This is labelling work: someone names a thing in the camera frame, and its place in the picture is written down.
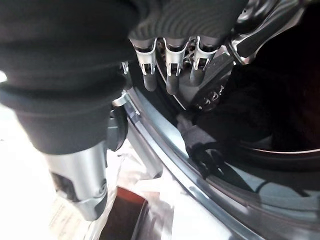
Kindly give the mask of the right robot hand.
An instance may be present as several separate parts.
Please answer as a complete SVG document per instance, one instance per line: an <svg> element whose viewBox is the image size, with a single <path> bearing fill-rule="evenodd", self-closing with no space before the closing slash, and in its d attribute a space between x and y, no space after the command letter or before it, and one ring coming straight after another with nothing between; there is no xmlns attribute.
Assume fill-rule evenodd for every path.
<svg viewBox="0 0 320 240"><path fill-rule="evenodd" d="M283 29L305 0L3 0L0 3L0 102L11 108L44 153L56 191L87 221L106 207L106 128L112 102L130 88L138 60L156 88L163 38L166 89L179 88L190 38L189 82L199 86L215 53L229 43L252 56Z"/></svg>

